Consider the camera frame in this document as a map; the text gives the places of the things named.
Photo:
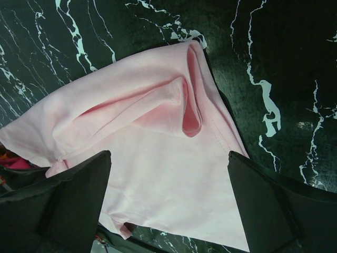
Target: marble table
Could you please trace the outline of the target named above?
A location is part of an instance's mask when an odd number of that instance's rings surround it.
[[[1,0],[0,22],[2,127],[81,76],[197,39],[251,158],[337,192],[335,0]],[[134,236],[167,252],[242,252],[149,228]]]

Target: floor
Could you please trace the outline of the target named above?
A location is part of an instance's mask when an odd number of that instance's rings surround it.
[[[271,0],[5,0],[0,126],[136,52],[197,39],[251,158],[337,192],[337,5]],[[168,252],[242,252],[137,228]]]

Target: pink shirt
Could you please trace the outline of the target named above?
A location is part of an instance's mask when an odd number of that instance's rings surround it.
[[[227,171],[230,150],[247,154],[198,42],[80,78],[2,128],[0,141],[51,166],[48,177],[110,150],[100,222],[124,238],[130,222],[249,250]]]

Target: black marble surface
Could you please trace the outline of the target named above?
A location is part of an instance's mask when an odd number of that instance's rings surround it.
[[[337,192],[335,0],[0,0],[0,22],[0,126],[119,59],[197,38],[251,158]],[[168,252],[242,252],[134,236]]]

